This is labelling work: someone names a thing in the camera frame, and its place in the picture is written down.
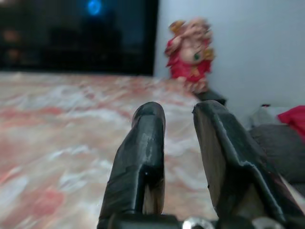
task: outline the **gray cushion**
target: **gray cushion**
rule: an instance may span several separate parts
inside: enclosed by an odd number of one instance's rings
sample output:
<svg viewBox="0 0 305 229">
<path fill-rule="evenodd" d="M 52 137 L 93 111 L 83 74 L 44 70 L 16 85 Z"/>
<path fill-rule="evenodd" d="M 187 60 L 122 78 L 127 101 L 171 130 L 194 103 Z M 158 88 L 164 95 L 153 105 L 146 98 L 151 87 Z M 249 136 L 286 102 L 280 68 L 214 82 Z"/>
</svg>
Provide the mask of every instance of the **gray cushion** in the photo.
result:
<svg viewBox="0 0 305 229">
<path fill-rule="evenodd" d="M 295 130 L 286 125 L 261 125 L 250 134 L 289 183 L 305 183 L 305 144 Z"/>
<path fill-rule="evenodd" d="M 304 184 L 293 184 L 292 185 L 302 196 L 305 197 L 305 183 Z"/>
</svg>

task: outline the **blue light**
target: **blue light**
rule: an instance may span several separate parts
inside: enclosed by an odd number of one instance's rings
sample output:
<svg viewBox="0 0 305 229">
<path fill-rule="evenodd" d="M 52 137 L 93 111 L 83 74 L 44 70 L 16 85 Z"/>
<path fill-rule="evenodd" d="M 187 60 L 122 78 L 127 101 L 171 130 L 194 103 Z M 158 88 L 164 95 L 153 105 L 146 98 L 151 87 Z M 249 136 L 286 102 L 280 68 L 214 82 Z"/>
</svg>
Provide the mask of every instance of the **blue light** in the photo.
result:
<svg viewBox="0 0 305 229">
<path fill-rule="evenodd" d="M 97 15 L 101 12 L 102 3 L 99 0 L 89 0 L 88 2 L 88 12 L 91 15 Z"/>
</svg>

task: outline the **red pillow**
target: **red pillow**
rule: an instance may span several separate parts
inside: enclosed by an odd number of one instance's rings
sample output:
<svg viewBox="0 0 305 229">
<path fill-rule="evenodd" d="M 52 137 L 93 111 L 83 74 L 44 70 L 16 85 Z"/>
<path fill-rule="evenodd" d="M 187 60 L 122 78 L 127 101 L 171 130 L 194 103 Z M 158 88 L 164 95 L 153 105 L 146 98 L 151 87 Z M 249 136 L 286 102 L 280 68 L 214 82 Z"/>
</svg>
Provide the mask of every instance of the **red pillow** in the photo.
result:
<svg viewBox="0 0 305 229">
<path fill-rule="evenodd" d="M 278 115 L 282 123 L 288 124 L 305 140 L 305 106 L 297 106 Z"/>
</svg>

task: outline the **red cloth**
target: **red cloth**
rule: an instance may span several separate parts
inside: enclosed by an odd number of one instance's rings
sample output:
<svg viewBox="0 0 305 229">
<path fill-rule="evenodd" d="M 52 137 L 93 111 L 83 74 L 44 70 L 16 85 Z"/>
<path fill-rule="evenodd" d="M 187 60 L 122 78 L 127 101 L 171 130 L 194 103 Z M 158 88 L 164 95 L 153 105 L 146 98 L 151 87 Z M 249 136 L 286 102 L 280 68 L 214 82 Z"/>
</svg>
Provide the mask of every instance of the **red cloth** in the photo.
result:
<svg viewBox="0 0 305 229">
<path fill-rule="evenodd" d="M 297 106 L 278 115 L 282 123 L 288 124 L 305 140 L 305 105 Z"/>
<path fill-rule="evenodd" d="M 173 39 L 167 42 L 167 48 L 169 48 Z M 176 50 L 169 56 L 169 61 L 167 67 L 171 68 L 171 75 L 173 79 L 177 79 L 180 76 L 184 76 L 189 82 L 198 82 L 200 79 L 205 78 L 205 73 L 211 72 L 211 62 L 208 60 L 203 60 L 199 64 L 187 64 L 184 63 L 179 56 L 179 49 Z"/>
</svg>

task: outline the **pink marble surface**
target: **pink marble surface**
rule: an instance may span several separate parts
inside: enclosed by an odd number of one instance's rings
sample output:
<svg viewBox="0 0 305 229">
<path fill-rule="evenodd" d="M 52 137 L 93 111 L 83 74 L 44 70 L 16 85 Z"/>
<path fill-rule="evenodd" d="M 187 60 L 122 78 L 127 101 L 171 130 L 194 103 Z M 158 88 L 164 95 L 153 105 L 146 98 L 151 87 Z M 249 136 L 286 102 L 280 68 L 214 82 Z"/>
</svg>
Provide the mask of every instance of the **pink marble surface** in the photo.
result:
<svg viewBox="0 0 305 229">
<path fill-rule="evenodd" d="M 166 114 L 164 213 L 215 219 L 193 126 L 197 100 L 152 78 L 2 73 L 0 228 L 95 228 L 134 111 Z"/>
</svg>

